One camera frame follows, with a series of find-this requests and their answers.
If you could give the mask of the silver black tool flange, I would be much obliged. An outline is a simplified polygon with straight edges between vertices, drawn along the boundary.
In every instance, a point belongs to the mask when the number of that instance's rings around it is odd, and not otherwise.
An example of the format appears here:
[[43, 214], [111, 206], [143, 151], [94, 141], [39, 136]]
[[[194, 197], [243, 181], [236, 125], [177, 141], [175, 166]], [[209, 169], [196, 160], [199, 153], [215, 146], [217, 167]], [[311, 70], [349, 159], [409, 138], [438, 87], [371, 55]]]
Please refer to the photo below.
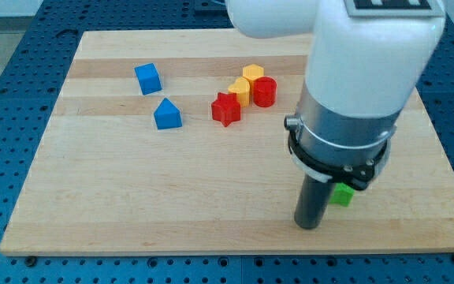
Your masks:
[[353, 118], [323, 106], [303, 86], [296, 112], [285, 117], [288, 149], [307, 174], [322, 183], [363, 191], [382, 172], [399, 112]]

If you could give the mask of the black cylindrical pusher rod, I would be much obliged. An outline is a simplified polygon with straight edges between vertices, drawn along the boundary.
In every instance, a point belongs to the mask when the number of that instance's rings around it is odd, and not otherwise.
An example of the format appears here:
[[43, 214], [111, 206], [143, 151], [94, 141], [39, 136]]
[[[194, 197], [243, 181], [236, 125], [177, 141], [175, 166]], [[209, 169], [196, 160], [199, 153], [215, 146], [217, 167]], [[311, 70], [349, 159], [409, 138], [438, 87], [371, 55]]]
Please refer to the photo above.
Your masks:
[[294, 212], [294, 221], [299, 227], [312, 230], [320, 225], [335, 186], [308, 175], [304, 177]]

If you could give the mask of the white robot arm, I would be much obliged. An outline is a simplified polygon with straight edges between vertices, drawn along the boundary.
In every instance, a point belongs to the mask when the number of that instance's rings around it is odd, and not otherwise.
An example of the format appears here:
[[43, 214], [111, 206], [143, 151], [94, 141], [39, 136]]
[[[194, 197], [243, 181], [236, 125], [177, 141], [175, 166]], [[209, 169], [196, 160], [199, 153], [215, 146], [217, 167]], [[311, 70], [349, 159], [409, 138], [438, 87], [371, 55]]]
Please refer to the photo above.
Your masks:
[[242, 34], [310, 33], [303, 87], [284, 125], [294, 163], [305, 173], [294, 219], [321, 220], [334, 188], [362, 191], [389, 159], [396, 120], [445, 27], [440, 1], [226, 0]]

